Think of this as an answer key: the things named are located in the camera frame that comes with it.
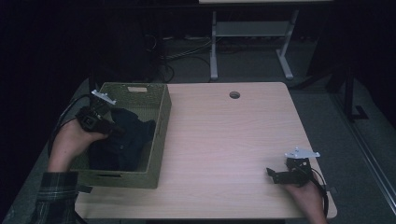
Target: plaid sleeve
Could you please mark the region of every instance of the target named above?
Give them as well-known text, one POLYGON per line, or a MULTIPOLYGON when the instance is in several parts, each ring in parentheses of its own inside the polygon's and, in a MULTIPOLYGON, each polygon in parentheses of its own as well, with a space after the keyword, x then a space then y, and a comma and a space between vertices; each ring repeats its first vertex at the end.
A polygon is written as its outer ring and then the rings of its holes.
POLYGON ((75 224, 78 173, 44 173, 32 214, 33 224, 75 224))

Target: person's arm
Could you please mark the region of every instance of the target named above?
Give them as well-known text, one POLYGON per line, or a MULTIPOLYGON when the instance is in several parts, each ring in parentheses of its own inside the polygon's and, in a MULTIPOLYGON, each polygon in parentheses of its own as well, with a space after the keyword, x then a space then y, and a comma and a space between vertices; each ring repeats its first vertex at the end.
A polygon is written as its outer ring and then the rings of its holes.
POLYGON ((106 138, 101 133, 87 133, 78 121, 67 122, 56 135, 49 157, 47 172, 43 174, 29 223, 76 223, 75 198, 78 173, 70 172, 75 157, 94 141, 106 138))
POLYGON ((323 201, 317 186, 309 181, 298 188, 294 185, 284 185, 291 194, 310 224, 327 224, 323 213, 323 201))

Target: grommet hole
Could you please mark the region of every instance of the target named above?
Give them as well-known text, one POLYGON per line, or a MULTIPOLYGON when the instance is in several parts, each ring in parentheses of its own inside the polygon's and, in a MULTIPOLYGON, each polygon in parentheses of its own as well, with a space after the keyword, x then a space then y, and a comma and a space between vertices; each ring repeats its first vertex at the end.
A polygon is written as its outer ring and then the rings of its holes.
POLYGON ((237 91, 232 91, 230 92, 230 97, 233 99, 238 99, 239 97, 241 97, 241 94, 237 91))

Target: black fabric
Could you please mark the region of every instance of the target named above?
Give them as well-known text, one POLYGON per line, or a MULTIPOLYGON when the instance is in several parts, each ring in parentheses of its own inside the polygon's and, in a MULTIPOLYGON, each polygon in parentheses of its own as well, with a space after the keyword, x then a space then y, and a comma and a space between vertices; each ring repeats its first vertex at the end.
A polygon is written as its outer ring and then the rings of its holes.
POLYGON ((125 134, 111 134, 107 139, 93 143, 89 149, 90 168, 133 171, 137 168, 144 145, 153 138, 155 121, 143 122, 126 109, 113 109, 111 117, 125 130, 125 134))

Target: olive green basket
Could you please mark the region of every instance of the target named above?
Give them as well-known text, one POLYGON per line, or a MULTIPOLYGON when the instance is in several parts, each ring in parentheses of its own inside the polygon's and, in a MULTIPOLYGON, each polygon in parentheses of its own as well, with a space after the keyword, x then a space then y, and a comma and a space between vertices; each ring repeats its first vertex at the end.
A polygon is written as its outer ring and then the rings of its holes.
POLYGON ((136 113, 142 121, 155 120, 153 140, 142 151, 138 167, 133 172, 91 170, 85 152, 72 165, 78 172, 78 183, 86 186, 156 189, 163 161, 163 146, 171 111, 171 99, 165 84, 110 83, 102 86, 101 93, 116 100, 115 108, 136 113))

